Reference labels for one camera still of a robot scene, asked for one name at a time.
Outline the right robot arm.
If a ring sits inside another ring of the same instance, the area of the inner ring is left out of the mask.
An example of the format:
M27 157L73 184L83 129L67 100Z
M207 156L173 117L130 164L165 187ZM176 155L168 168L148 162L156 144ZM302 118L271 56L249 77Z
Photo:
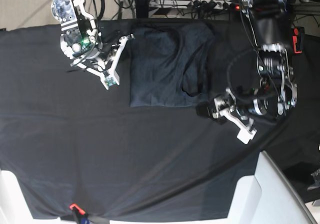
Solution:
M51 12L61 24L60 47L72 60L71 66L109 75L115 72L126 43L134 35L113 31L107 39L102 38L99 22L106 3L100 1L100 9L94 8L91 14L85 8L86 0L52 0Z

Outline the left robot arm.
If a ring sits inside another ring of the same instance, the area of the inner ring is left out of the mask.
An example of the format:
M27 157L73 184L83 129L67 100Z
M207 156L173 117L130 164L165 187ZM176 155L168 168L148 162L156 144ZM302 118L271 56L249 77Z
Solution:
M241 25L220 33L207 56L209 97L196 113L245 130L277 124L297 104L292 57L303 31L291 27L289 0L236 0Z

